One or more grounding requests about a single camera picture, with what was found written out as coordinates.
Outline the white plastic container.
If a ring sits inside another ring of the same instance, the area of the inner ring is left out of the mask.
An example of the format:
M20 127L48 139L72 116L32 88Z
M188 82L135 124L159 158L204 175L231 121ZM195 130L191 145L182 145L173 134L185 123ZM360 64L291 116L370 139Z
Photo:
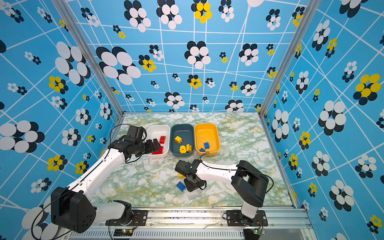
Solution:
M165 158L170 150L170 127L167 125L153 125L147 129L148 138L157 139L161 148L149 155L150 160Z

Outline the yellow rounded lego duck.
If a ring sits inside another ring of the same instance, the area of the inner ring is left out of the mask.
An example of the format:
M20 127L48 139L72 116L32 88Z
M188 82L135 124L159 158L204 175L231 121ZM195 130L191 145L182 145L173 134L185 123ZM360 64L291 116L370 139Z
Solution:
M186 146L180 146L179 151L181 154L185 154L187 152L187 147Z

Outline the dark teal plastic container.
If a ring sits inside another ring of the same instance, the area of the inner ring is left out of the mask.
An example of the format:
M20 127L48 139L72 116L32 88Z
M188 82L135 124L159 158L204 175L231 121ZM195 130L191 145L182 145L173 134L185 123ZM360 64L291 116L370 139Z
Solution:
M182 143L177 144L175 142L175 137L179 136L182 138ZM192 151L190 153L181 154L179 151L180 146L186 146L190 144L192 146ZM175 157L189 157L193 155L195 150L195 136L194 136L194 127L191 124L177 124L171 127L170 132L170 152Z

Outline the yellow plastic container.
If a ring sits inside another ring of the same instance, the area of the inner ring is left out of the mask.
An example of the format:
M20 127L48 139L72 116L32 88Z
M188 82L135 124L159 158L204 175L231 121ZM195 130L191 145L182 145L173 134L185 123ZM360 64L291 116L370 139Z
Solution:
M204 143L210 144L209 149L204 148ZM219 131L215 124L202 123L195 126L195 147L199 155L209 152L208 156L216 155L221 149Z

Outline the red lego brick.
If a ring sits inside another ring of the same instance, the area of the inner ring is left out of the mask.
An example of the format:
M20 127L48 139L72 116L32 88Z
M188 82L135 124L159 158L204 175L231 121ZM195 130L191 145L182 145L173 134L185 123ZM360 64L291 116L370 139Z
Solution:
M160 149L156 152L153 152L152 155L161 155L164 153L164 147L160 146Z
M160 140L159 140L159 143L160 144L164 144L166 141L166 136L161 136Z

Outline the orange yellow lego brick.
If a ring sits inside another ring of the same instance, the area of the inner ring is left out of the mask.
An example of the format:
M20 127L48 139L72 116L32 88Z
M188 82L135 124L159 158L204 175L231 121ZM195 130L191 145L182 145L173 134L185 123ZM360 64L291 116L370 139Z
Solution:
M186 151L187 153L190 153L192 151L192 146L190 144L186 145Z

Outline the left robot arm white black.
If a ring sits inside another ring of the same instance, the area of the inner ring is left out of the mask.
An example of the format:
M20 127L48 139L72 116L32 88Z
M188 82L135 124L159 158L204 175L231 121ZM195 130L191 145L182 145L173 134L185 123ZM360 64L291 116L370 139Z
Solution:
M135 218L132 205L115 200L94 206L91 202L96 190L121 164L130 164L131 157L159 151L158 139L147 139L143 127L130 126L128 132L108 146L106 152L85 174L65 188L58 187L51 194L51 221L53 224L76 233L85 232L92 224L118 221L130 224Z

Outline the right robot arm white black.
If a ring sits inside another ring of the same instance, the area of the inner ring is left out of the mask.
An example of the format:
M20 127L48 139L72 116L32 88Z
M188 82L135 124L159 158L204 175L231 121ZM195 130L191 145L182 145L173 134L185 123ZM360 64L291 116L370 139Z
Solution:
M175 171L185 177L188 192L204 190L208 181L231 185L243 200L238 221L245 226L261 224L257 214L270 191L268 184L272 179L249 162L240 161L236 165L225 166L209 164L201 159L193 160L192 163L180 160Z

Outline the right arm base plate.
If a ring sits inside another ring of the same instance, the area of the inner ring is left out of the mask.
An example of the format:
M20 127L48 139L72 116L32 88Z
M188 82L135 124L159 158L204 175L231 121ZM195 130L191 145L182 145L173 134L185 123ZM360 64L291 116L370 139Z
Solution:
M227 221L229 227L267 227L268 220L265 211L258 210L256 216L251 219L242 214L240 210L227 210L222 218Z

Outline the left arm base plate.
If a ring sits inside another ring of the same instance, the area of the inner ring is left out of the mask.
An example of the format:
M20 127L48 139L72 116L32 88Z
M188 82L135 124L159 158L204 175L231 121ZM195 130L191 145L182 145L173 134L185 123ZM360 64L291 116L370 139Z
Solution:
M107 220L105 222L106 226L114 227L141 227L145 226L148 219L147 210L132 210L128 220Z

